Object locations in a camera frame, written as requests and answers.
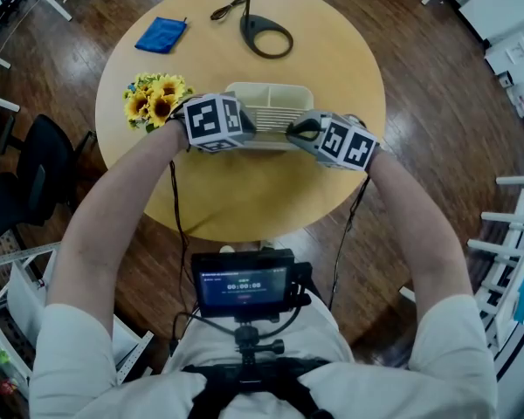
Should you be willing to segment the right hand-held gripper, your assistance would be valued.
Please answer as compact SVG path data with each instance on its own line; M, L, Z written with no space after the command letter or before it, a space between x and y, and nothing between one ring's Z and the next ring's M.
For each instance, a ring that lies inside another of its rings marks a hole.
M310 110L292 121L286 138L328 168L366 171L378 139L354 115Z

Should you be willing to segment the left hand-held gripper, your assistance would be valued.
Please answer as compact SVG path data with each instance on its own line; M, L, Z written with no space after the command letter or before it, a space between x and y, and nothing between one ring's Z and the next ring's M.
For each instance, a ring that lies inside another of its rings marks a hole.
M255 117L234 93L209 93L181 102L174 119L183 123L189 144L205 152L241 148L257 133Z

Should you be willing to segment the cream plastic divided tray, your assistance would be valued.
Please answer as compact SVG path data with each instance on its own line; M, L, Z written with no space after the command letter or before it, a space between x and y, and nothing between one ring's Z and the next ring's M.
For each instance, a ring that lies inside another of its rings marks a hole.
M244 140L242 148L271 151L299 149L286 139L286 130L303 113L314 109L314 96L308 88L234 82L226 87L225 93L239 99L256 128L255 135Z

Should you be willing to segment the person's left forearm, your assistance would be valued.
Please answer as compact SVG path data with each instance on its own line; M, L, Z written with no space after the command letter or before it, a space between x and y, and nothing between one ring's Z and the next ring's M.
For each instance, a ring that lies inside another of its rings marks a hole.
M78 308L113 331L121 261L156 184L188 145L184 127L171 121L137 142L94 184L61 241L49 305Z

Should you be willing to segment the person's right forearm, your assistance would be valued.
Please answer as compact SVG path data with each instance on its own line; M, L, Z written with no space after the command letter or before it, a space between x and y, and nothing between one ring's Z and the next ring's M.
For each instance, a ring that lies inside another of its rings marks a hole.
M472 295L459 239L443 212L395 157L377 148L368 168L390 216L414 286L417 317L455 295Z

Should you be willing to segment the sunflower bouquet in white pot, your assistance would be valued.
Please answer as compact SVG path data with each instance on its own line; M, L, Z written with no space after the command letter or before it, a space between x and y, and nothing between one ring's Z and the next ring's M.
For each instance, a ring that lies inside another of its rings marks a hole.
M148 132L162 127L177 106L195 94L182 75L139 73L123 93L124 113L130 129Z

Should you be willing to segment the blue folded cloth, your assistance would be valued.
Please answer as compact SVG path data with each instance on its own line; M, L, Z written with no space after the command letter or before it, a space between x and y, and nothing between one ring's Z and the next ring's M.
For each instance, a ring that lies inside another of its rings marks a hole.
M134 47L140 51L167 54L187 29L187 19L157 17Z

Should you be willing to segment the black chest-mounted monitor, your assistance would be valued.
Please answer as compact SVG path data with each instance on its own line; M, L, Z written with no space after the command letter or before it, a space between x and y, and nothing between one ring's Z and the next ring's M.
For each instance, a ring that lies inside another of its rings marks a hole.
M293 307L290 250L197 253L191 256L200 313L205 318L265 319Z

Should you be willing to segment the white printed storage unit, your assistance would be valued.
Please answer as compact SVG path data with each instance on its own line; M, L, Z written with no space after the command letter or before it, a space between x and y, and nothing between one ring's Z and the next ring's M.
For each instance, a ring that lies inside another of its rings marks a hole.
M498 77L518 115L524 117L524 31L486 50L485 60Z

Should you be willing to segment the white slatted rack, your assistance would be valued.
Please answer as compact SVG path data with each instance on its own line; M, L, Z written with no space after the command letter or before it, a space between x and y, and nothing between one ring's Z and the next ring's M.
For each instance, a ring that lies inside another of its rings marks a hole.
M518 201L513 213L483 212L481 219L507 226L501 244L477 239L467 241L468 248L492 255L493 263L476 291L475 299L484 315L488 346L494 355L502 351L518 322L519 288L524 279L524 176L502 176L499 186L519 186Z

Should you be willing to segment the black chest harness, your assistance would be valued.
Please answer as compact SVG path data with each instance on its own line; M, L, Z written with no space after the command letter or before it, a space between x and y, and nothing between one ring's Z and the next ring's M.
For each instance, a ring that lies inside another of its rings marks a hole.
M305 419L334 419L318 407L311 390L300 377L326 366L323 359L278 358L249 365L217 364L198 367L188 365L185 373L200 374L206 379L204 389L193 398L188 419L218 419L237 395L270 393L289 403Z

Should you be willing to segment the white perforated shelf rack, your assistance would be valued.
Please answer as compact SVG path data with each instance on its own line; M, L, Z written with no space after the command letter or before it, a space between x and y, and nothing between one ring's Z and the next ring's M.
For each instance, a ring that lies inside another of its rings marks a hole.
M5 308L14 325L35 347L45 309L47 290L52 271L56 264L59 242L39 246L24 251L16 251L0 256L0 266L10 267L10 278L0 290L0 310ZM30 263L41 256L48 255L48 262L42 278L32 280L29 274ZM121 385L128 377L135 363L154 337L150 331L143 336L136 334L129 326L114 315L113 353L117 369L116 384ZM25 398L29 394L29 381L32 370L0 327L0 365Z

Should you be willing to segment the person's white shirt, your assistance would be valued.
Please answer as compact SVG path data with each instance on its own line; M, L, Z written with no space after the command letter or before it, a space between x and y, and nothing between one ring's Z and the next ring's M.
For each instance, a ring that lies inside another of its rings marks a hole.
M284 315L286 355L321 358L301 378L334 419L495 419L497 381L479 309L457 295L420 320L405 369L357 363L331 313L314 299L297 318ZM185 367L236 363L226 330L192 321L166 373L119 384L112 340L88 313L45 308L30 382L30 413L42 419L187 419L205 379Z

